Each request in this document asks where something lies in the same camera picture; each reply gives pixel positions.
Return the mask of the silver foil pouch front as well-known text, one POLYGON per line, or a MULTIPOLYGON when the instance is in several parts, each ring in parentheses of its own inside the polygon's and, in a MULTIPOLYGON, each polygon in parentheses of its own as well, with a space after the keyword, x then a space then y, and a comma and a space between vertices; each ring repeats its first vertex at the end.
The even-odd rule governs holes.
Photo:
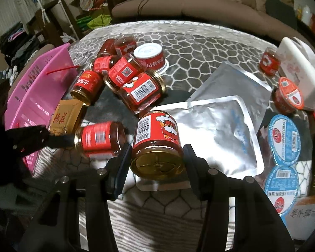
POLYGON ((153 137, 154 120, 165 139, 176 126, 181 146, 190 144, 210 168, 228 177, 256 176, 265 168, 251 116, 239 96, 158 106, 139 118, 137 142, 153 137))

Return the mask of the pile of folded clothes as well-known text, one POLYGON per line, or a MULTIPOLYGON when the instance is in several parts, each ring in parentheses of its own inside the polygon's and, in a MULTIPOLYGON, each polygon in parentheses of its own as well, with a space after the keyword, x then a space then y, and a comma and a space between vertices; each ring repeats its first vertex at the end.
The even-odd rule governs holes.
POLYGON ((28 34, 21 22, 16 23, 0 36, 0 55, 8 64, 0 71, 16 68, 16 72, 20 73, 32 54, 39 49, 40 41, 36 35, 28 34))

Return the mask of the brown three-seat sofa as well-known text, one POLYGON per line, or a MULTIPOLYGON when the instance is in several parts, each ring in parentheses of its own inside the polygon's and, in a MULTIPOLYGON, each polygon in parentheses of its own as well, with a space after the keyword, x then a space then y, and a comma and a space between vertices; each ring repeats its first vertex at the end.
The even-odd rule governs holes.
MULTIPOLYGON (((294 8, 294 0, 280 0, 294 8)), ((315 50, 315 43, 297 30, 267 15, 266 0, 120 0, 111 8, 116 21, 130 19, 195 19, 223 25, 280 42, 296 37, 315 50)))

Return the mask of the red sauce jar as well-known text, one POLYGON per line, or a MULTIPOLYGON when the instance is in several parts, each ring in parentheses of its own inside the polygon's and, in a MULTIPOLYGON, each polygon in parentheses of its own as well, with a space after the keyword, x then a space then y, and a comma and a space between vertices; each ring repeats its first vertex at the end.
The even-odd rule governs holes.
POLYGON ((142 116, 135 130, 131 170, 147 180, 166 180, 184 169, 177 123, 167 112, 155 110, 142 116))

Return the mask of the white tissue box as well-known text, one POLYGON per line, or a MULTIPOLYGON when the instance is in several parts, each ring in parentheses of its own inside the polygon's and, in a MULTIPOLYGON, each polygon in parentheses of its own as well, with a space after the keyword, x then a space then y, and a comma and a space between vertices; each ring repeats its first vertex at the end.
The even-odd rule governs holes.
POLYGON ((281 58, 281 73, 298 86, 305 109, 315 110, 315 52, 296 37, 284 37, 277 54, 281 58))

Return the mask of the red lidded cup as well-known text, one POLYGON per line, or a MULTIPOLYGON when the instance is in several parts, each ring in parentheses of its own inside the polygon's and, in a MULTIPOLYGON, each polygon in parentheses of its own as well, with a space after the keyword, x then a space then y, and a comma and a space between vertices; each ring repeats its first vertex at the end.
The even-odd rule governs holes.
POLYGON ((295 83, 286 77, 281 77, 274 92, 274 105, 281 114, 289 115, 304 108, 303 95, 295 83))

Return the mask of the blue lid cup middle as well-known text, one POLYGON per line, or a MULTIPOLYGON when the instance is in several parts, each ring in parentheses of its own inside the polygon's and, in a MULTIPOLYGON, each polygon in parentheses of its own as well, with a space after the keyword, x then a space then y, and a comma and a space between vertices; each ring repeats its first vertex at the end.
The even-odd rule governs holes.
POLYGON ((265 194, 279 216, 289 213, 297 199, 299 188, 298 173, 294 167, 276 165, 265 182, 265 194))

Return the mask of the pink plastic basket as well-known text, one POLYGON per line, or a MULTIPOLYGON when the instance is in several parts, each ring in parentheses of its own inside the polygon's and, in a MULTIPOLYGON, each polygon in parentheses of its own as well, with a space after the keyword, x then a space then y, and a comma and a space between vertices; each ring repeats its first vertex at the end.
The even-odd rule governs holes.
POLYGON ((23 74, 8 97, 6 130, 49 127, 58 103, 77 76, 66 43, 40 55, 23 74))

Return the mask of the silver foil pouch rear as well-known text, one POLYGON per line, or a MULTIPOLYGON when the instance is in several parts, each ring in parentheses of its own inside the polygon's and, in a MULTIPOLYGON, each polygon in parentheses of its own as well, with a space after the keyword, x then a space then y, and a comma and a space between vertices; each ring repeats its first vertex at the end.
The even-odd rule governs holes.
POLYGON ((246 105, 255 131, 258 131, 265 116, 271 92, 271 87, 254 74, 229 62, 223 62, 188 100, 239 96, 246 105))

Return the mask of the silver foil pouch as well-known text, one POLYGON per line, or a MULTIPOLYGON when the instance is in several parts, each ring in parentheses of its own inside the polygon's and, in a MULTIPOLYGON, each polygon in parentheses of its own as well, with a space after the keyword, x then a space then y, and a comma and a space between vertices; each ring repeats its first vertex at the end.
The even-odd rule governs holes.
POLYGON ((254 74, 229 62, 223 62, 188 100, 239 96, 246 105, 255 131, 258 131, 265 116, 271 92, 271 87, 254 74))
POLYGON ((158 106, 139 118, 137 142, 153 137, 154 120, 165 139, 176 126, 181 146, 190 144, 210 168, 228 177, 256 176, 265 168, 251 116, 239 96, 158 106))

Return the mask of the dark green cushion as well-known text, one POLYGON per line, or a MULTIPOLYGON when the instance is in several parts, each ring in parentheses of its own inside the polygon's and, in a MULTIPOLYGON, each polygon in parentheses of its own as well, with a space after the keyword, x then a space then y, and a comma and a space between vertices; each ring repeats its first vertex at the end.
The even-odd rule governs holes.
POLYGON ((294 9, 291 6, 281 2, 280 0, 266 0, 265 9, 267 15, 297 30, 297 17, 295 16, 294 9))

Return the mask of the white lid red tub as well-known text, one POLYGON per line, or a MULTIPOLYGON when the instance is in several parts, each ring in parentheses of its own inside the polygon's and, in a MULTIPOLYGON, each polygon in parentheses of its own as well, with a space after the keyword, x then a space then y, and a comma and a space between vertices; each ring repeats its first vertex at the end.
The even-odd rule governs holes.
POLYGON ((169 68, 163 48, 157 43, 146 43, 135 48, 133 55, 147 70, 163 75, 169 68))

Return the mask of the blue lid cup upper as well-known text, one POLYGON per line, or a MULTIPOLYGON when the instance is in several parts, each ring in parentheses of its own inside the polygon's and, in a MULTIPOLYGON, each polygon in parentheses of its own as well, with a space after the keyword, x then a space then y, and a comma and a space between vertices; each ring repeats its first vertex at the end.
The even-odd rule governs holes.
POLYGON ((273 116, 267 126, 268 142, 275 163, 294 165, 301 153, 301 138, 295 123, 287 116, 273 116))

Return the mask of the blue lid cup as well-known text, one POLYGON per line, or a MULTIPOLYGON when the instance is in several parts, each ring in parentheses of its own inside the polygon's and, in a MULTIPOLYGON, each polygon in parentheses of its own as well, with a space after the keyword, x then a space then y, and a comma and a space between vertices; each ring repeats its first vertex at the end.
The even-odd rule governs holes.
POLYGON ((295 123, 287 116, 273 116, 267 126, 268 142, 275 163, 294 165, 301 153, 301 138, 295 123))
POLYGON ((298 173, 294 167, 276 165, 265 182, 265 194, 279 216, 289 213, 297 199, 299 188, 298 173))

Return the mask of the white garment steamer stand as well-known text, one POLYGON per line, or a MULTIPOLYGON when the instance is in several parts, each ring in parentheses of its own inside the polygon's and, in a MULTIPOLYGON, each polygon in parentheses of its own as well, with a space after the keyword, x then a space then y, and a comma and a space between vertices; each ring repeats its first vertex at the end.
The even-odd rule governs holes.
POLYGON ((36 0, 36 5, 41 10, 42 21, 50 21, 54 17, 65 34, 79 40, 83 37, 76 23, 79 9, 71 2, 73 0, 36 0))

